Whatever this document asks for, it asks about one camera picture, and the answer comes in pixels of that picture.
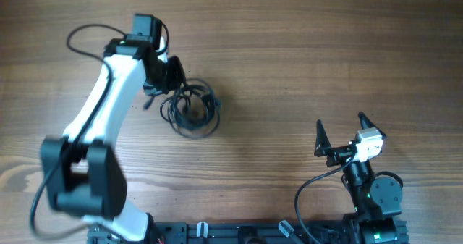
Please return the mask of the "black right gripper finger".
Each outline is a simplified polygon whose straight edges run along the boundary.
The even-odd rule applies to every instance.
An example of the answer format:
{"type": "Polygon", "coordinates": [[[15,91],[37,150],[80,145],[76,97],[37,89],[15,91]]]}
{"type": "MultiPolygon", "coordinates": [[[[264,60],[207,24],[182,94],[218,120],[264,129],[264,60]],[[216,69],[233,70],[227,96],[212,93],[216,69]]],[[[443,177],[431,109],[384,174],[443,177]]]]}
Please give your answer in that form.
{"type": "Polygon", "coordinates": [[[327,156],[332,151],[331,143],[326,134],[326,130],[323,126],[322,121],[319,119],[316,122],[316,140],[314,156],[327,156]]]}
{"type": "Polygon", "coordinates": [[[360,120],[360,126],[363,130],[375,128],[381,134],[382,138],[386,137],[386,134],[380,128],[378,128],[373,122],[371,122],[370,119],[363,112],[359,112],[357,116],[360,120]]]}

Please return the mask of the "black USB cable gold plug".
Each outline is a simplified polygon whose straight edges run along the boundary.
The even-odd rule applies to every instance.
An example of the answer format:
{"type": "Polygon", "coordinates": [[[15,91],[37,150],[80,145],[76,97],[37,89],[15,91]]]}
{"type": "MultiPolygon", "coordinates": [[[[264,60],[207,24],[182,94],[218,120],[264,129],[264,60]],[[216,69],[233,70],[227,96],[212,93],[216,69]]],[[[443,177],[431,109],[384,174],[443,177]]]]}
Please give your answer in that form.
{"type": "Polygon", "coordinates": [[[176,134],[188,139],[211,136],[221,122],[221,101],[199,78],[187,79],[161,103],[159,111],[176,134]]]}

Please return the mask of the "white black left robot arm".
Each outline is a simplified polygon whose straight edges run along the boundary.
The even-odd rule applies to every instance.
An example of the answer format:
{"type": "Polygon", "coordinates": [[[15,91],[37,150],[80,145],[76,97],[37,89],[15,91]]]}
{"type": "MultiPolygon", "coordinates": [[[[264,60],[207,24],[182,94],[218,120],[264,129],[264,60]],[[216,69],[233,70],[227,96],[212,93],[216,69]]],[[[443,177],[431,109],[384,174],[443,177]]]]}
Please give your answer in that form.
{"type": "Polygon", "coordinates": [[[136,14],[131,32],[110,40],[97,56],[101,73],[79,114],[62,136],[42,142],[44,178],[36,196],[46,194],[51,209],[81,218],[83,229],[96,228],[95,241],[164,241],[153,217],[127,199],[115,145],[138,91],[155,98],[184,83],[168,46],[167,26],[151,14],[136,14]]]}

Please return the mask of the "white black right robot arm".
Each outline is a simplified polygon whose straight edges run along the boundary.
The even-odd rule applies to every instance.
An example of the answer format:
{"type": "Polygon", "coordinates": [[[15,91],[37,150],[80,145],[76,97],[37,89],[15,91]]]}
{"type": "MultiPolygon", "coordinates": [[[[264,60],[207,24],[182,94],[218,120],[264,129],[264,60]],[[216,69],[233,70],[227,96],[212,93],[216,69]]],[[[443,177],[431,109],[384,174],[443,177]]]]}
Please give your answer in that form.
{"type": "Polygon", "coordinates": [[[374,172],[370,160],[382,153],[386,134],[360,112],[361,129],[345,146],[333,147],[320,120],[316,122],[314,155],[326,157],[326,166],[340,166],[341,181],[349,192],[354,212],[343,217],[349,243],[408,243],[402,213],[404,183],[393,172],[374,172]]]}

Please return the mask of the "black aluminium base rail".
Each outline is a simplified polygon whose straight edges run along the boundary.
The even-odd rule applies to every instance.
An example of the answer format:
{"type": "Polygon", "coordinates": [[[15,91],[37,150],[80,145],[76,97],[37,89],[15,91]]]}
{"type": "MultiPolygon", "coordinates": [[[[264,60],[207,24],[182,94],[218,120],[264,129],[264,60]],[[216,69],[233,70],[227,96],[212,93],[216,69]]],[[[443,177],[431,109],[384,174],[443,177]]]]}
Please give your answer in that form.
{"type": "MultiPolygon", "coordinates": [[[[306,228],[315,243],[398,243],[407,244],[409,235],[405,221],[387,219],[383,222],[358,225],[339,221],[311,221],[306,228]]],[[[296,224],[279,223],[187,224],[156,223],[142,243],[311,243],[307,233],[296,224]]]]}

